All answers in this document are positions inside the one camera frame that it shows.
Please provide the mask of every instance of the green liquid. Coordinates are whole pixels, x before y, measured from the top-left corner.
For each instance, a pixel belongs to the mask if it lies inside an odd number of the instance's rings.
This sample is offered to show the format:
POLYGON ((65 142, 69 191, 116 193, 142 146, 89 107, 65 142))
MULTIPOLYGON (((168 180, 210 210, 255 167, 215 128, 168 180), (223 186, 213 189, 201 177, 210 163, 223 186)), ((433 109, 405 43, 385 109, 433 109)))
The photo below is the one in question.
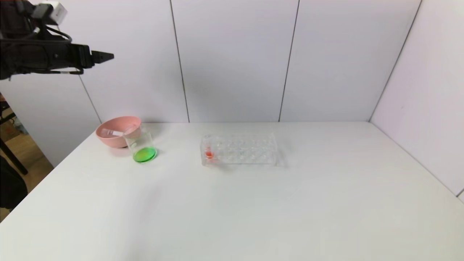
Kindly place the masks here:
POLYGON ((156 149, 153 147, 145 147, 134 153, 134 160, 137 162, 147 162, 156 157, 156 149))

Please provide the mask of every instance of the white table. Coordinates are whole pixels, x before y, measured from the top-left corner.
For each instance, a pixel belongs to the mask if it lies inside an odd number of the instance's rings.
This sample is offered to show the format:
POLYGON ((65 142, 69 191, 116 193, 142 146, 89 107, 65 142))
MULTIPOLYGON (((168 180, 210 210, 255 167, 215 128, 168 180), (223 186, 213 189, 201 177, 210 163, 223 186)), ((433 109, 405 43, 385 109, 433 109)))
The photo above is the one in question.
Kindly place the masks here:
POLYGON ((0 224, 1 261, 463 261, 464 204, 369 123, 149 124, 92 134, 0 224), (278 166, 204 167, 207 133, 274 132, 278 166))

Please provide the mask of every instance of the cable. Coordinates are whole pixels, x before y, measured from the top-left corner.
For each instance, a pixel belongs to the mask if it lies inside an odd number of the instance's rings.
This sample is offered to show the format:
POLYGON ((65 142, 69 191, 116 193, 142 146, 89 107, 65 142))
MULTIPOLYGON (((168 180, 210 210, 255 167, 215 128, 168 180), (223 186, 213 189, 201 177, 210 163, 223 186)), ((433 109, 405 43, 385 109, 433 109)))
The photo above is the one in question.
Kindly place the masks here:
POLYGON ((39 46, 46 46, 46 45, 62 45, 62 44, 69 44, 72 42, 71 36, 66 33, 60 32, 55 30, 51 27, 46 27, 47 30, 50 30, 54 33, 60 34, 66 37, 66 40, 28 40, 28 39, 0 39, 0 43, 10 43, 10 44, 25 44, 25 45, 39 45, 39 46))
MULTIPOLYGON (((24 40, 24 39, 32 38, 32 37, 36 36, 39 32, 40 32, 40 28, 36 27, 32 33, 30 33, 30 34, 28 34, 28 35, 26 35, 25 37, 22 37, 22 38, 20 38, 20 39, 21 39, 21 40, 24 40)), ((9 46, 7 46, 7 47, 1 49, 1 52, 4 53, 4 52, 6 52, 7 50, 11 49, 11 48, 12 48, 13 46, 15 46, 15 45, 16 45, 16 44, 10 44, 9 46)))

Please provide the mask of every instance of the panel seam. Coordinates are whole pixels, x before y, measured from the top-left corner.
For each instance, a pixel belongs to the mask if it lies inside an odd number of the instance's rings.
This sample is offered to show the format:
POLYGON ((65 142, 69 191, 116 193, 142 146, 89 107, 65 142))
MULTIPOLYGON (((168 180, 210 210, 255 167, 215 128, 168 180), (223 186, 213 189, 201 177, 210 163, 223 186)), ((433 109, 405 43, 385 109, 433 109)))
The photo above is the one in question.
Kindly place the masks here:
POLYGON ((420 3, 417 7, 416 14, 414 15, 414 19, 412 20, 411 27, 409 27, 409 30, 407 31, 407 35, 405 38, 405 41, 403 42, 403 46, 401 47, 400 53, 398 54, 398 57, 396 58, 395 64, 393 65, 392 71, 390 72, 390 75, 388 76, 387 82, 385 83, 385 86, 383 87, 382 93, 380 94, 379 100, 377 100, 377 104, 374 107, 374 110, 372 111, 371 117, 369 118, 368 122, 371 122, 372 116, 374 116, 375 110, 377 109, 377 106, 379 106, 380 100, 382 100, 382 96, 385 93, 385 89, 387 88, 388 82, 390 81, 390 78, 393 75, 393 71, 395 70, 396 64, 398 63, 398 60, 400 59, 401 53, 403 52, 403 48, 406 45, 407 39, 409 37, 409 33, 411 32, 412 27, 414 26, 414 21, 416 20, 417 14, 419 13, 420 5, 422 4, 422 0, 420 0, 420 3))
POLYGON ((92 98, 90 98, 89 92, 87 91, 87 88, 85 87, 84 81, 82 80, 80 75, 78 75, 78 76, 79 76, 79 80, 81 81, 82 87, 84 88, 85 93, 87 94, 87 97, 89 98, 89 101, 90 101, 90 104, 92 105, 93 111, 97 115, 97 118, 98 118, 98 121, 100 122, 100 124, 102 124, 103 122, 100 119, 100 115, 98 114, 97 109, 95 108, 95 105, 93 104, 92 98))
POLYGON ((187 93, 185 92, 184 73, 182 72, 182 63, 180 62, 179 42, 177 40, 177 31, 175 29, 174 9, 173 9, 172 0, 169 0, 169 4, 171 5, 171 15, 172 15, 172 18, 173 18, 175 44, 176 44, 176 47, 177 47, 177 56, 179 57, 180 77, 182 78, 182 88, 184 89, 185 108, 187 110, 187 119, 188 119, 188 122, 190 123, 190 115, 188 113, 188 104, 187 104, 187 93))
POLYGON ((284 91, 282 92, 282 102, 280 103, 280 112, 279 112, 279 120, 278 122, 280 122, 280 117, 282 115, 282 107, 284 105, 284 95, 285 95, 285 86, 287 85, 287 77, 289 75, 289 66, 290 66, 290 58, 291 58, 291 49, 293 47, 293 39, 295 38, 295 29, 296 29, 296 20, 298 18, 298 9, 300 8, 300 0, 298 0, 298 5, 296 6, 296 15, 295 15, 295 24, 293 26, 293 34, 292 34, 292 37, 291 37, 291 44, 290 44, 290 53, 289 53, 289 60, 288 60, 288 63, 287 63, 287 72, 285 74, 285 81, 284 81, 284 91))

